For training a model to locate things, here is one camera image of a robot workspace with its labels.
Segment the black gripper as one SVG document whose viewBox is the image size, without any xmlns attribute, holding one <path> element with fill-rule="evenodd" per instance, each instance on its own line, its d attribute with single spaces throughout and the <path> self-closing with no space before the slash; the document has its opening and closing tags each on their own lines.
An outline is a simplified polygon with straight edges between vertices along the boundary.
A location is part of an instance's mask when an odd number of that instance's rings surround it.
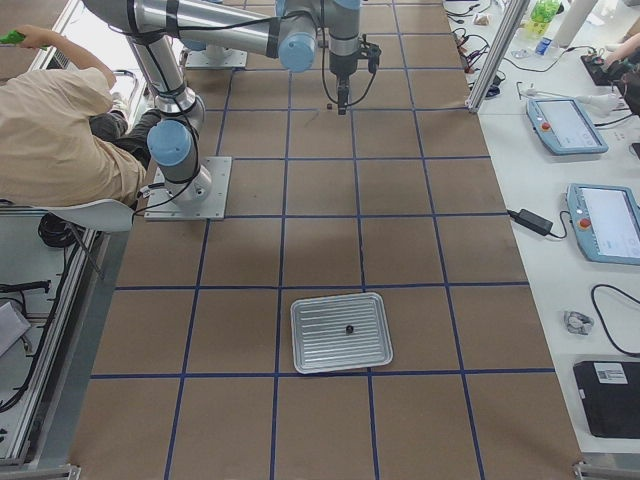
<svg viewBox="0 0 640 480">
<path fill-rule="evenodd" d="M 356 49 L 347 55 L 340 55 L 333 50 L 329 51 L 329 68 L 336 77 L 336 95 L 338 114 L 346 115 L 350 98 L 349 76 L 354 74 L 358 67 L 360 50 Z"/>
</svg>

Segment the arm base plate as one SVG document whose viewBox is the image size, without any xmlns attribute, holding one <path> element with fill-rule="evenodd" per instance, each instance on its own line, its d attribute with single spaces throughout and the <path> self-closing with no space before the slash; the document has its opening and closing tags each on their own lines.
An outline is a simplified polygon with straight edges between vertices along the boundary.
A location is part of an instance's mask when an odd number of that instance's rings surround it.
<svg viewBox="0 0 640 480">
<path fill-rule="evenodd" d="M 209 46 L 205 50 L 190 50 L 185 57 L 187 70 L 226 70 L 244 68 L 248 54 L 245 51 Z"/>
<path fill-rule="evenodd" d="M 154 182 L 163 186 L 151 191 L 144 218 L 147 221 L 223 220 L 231 169 L 231 157 L 204 157 L 200 160 L 199 174 L 186 187 L 167 183 L 157 167 Z"/>
</svg>

